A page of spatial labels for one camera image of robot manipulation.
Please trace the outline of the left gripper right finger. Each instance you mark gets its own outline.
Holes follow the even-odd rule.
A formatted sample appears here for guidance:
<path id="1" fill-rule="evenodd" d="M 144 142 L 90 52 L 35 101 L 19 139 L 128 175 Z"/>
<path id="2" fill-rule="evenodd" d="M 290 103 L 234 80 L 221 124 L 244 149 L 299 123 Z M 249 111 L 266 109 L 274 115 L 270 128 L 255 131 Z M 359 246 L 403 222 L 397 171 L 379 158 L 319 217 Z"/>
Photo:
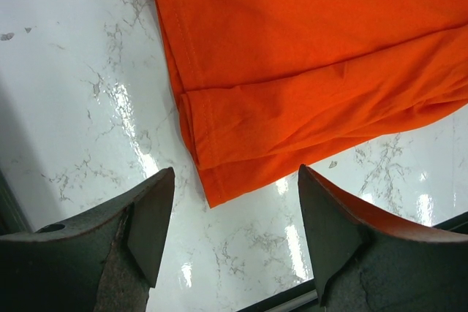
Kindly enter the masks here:
<path id="1" fill-rule="evenodd" d="M 465 311 L 467 215 L 428 227 L 339 188 L 310 167 L 298 192 L 326 311 Z"/>

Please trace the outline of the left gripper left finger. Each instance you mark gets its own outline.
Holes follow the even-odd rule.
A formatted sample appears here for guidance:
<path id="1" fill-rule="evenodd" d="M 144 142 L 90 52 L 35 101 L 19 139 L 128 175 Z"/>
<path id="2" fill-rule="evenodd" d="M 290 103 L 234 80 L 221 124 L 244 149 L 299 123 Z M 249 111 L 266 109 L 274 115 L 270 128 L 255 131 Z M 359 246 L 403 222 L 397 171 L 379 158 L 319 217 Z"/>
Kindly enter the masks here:
<path id="1" fill-rule="evenodd" d="M 175 191 L 165 168 L 127 192 L 36 232 L 1 237 L 3 311 L 144 311 Z"/>

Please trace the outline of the orange t-shirt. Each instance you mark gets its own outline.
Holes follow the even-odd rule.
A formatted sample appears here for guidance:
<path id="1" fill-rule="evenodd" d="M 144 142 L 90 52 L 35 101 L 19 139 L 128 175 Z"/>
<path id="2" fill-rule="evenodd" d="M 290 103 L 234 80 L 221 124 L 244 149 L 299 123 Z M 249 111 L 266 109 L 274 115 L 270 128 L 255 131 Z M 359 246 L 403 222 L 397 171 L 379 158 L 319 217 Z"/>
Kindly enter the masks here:
<path id="1" fill-rule="evenodd" d="M 467 0 L 155 0 L 211 207 L 467 103 Z"/>

